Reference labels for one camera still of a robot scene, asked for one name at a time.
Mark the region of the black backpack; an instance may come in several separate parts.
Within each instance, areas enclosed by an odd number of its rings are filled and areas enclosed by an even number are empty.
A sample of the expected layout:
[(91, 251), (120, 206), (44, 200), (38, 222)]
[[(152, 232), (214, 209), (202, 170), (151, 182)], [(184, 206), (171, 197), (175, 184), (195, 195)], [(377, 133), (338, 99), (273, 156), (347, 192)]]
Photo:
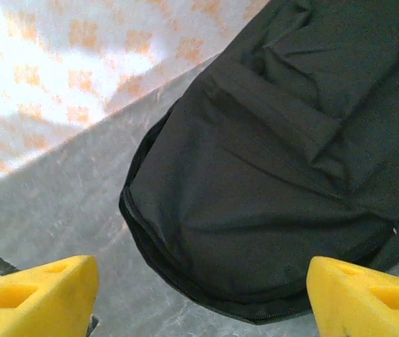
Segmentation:
[(314, 256), (399, 263), (399, 0), (269, 0), (146, 133), (119, 210), (145, 262), (253, 324)]

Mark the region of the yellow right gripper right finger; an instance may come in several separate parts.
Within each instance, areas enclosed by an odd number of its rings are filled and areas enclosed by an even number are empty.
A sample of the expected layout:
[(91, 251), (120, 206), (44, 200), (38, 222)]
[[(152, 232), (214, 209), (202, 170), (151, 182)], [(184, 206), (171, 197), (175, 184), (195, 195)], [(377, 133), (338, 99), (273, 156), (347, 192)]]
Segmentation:
[(399, 277), (316, 256), (306, 287), (320, 337), (399, 337)]

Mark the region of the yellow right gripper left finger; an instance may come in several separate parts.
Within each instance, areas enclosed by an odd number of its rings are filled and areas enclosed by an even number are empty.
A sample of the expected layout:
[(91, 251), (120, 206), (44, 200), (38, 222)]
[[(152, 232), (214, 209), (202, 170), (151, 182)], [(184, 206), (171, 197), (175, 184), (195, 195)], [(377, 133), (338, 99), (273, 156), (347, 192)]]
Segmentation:
[(0, 277), (0, 337), (86, 337), (98, 294), (93, 256)]

